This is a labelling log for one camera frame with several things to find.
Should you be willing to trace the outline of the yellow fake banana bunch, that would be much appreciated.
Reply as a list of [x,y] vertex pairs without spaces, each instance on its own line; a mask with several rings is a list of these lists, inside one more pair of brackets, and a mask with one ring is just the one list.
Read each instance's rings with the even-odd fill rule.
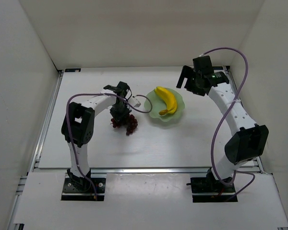
[[166,104],[166,109],[159,111],[159,115],[174,114],[177,110],[177,99],[175,95],[164,87],[154,89],[156,95]]

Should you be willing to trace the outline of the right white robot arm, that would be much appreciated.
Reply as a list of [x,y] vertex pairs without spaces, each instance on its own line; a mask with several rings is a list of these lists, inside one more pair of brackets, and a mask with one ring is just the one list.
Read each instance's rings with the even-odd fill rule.
[[[207,172],[206,180],[208,184],[218,183],[229,187],[235,180],[238,168],[262,155],[269,130],[265,125],[258,125],[247,114],[229,78],[225,73],[214,70],[209,56],[197,57],[193,63],[194,67],[182,67],[176,87],[184,87],[194,95],[208,96],[222,113],[211,141],[212,167]],[[231,138],[224,146],[222,158],[216,161],[215,141],[223,122],[227,123]]]

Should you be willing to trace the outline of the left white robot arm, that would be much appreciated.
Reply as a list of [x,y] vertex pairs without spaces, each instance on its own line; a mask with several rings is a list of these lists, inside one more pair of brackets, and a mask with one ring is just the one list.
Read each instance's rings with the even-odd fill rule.
[[107,85],[103,91],[94,95],[83,103],[68,100],[66,115],[62,124],[61,133],[68,143],[71,156],[71,168],[67,174],[72,185],[81,193],[97,194],[96,185],[91,179],[91,170],[88,165],[87,145],[94,131],[95,117],[111,107],[111,123],[114,128],[132,127],[131,109],[126,104],[126,95],[131,91],[128,84],[120,81],[117,86]]

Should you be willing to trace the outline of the red fake grape bunch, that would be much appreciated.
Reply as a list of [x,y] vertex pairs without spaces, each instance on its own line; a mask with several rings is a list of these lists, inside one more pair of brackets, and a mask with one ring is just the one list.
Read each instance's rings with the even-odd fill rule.
[[138,121],[134,115],[127,115],[121,121],[117,121],[111,118],[111,124],[113,128],[126,127],[126,135],[132,134],[138,127]]

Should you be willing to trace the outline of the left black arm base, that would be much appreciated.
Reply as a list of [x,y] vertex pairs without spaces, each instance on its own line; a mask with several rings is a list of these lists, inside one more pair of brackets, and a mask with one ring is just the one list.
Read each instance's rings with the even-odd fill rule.
[[84,185],[72,180],[67,174],[65,174],[64,184],[62,187],[61,200],[62,201],[104,201],[105,199],[105,189],[106,189],[106,178],[105,177],[95,177],[91,178],[93,182],[96,193],[86,179],[84,180]]

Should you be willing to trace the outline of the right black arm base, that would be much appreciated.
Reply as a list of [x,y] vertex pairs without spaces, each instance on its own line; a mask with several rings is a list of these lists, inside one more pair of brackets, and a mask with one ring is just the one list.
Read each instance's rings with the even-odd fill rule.
[[191,177],[186,184],[192,191],[193,203],[228,203],[238,202],[234,184],[224,185],[211,173],[206,177]]

